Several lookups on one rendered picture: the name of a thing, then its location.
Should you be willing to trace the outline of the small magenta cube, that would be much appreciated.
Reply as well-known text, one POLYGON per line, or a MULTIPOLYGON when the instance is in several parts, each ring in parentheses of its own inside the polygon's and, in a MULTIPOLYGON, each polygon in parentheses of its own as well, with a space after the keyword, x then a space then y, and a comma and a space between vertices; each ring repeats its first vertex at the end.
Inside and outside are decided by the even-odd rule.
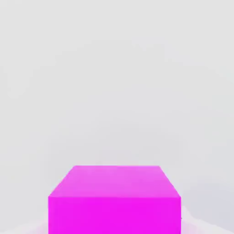
POLYGON ((77 165, 48 196, 48 234, 181 234, 181 197, 159 166, 77 165))

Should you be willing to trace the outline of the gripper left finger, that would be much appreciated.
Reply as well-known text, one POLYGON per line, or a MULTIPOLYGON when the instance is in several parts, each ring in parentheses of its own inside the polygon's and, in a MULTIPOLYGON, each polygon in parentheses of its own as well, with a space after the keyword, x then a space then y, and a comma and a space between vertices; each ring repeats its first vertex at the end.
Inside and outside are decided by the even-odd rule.
POLYGON ((32 223, 27 234, 48 234, 48 220, 40 220, 32 223))

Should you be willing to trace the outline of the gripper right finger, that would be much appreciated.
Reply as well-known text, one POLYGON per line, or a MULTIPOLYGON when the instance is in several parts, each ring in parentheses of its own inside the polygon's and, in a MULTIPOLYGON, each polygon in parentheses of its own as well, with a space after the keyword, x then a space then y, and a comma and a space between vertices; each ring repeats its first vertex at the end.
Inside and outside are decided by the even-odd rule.
POLYGON ((217 225, 194 218, 185 206, 181 207, 181 234, 232 234, 217 225))

